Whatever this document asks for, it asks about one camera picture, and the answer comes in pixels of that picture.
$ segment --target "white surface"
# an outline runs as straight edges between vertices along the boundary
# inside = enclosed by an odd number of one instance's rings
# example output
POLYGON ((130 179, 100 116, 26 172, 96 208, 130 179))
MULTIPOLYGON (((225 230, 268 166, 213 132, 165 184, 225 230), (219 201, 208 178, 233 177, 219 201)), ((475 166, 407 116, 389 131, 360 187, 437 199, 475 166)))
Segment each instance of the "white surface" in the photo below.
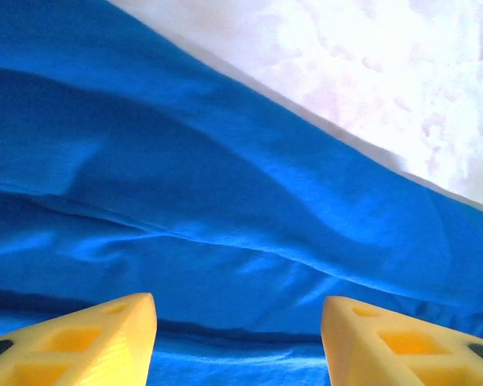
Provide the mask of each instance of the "white surface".
POLYGON ((112 3, 391 169, 483 205, 483 0, 112 3))

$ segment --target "blue cloth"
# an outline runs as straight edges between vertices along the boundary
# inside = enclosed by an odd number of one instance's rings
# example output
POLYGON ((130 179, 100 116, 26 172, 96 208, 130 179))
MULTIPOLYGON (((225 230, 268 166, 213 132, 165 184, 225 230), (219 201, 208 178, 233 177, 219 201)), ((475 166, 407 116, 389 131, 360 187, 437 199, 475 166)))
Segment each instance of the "blue cloth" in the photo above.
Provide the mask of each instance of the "blue cloth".
POLYGON ((134 292, 149 385, 328 384, 328 295, 483 337, 483 213, 107 2, 0 0, 0 334, 134 292))

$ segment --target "yellow plastic part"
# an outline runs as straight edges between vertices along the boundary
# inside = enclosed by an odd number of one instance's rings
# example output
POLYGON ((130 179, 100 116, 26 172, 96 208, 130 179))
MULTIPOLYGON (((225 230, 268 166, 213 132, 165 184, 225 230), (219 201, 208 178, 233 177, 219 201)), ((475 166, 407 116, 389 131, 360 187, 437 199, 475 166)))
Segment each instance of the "yellow plastic part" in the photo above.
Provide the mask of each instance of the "yellow plastic part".
POLYGON ((483 339, 353 299, 326 298, 322 340, 332 386, 483 386, 483 339))
POLYGON ((0 336, 0 386, 142 386, 157 318, 151 294, 133 294, 0 336))

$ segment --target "white fabric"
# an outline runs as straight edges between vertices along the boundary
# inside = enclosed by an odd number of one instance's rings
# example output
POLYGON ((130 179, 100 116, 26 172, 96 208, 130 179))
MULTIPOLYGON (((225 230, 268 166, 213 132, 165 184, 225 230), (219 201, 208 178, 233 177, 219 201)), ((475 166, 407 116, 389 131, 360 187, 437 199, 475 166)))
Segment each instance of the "white fabric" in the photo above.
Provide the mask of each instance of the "white fabric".
POLYGON ((112 2, 385 166, 483 209, 483 0, 112 2))

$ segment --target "blue fabric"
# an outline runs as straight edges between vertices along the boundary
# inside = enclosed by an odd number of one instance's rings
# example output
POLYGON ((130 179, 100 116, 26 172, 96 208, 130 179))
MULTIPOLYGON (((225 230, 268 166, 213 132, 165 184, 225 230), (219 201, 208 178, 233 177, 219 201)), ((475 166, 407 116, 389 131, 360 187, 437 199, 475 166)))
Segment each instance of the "blue fabric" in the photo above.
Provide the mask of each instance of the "blue fabric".
POLYGON ((107 2, 0 0, 0 334, 143 291, 149 385, 328 384, 328 295, 483 337, 483 213, 107 2))

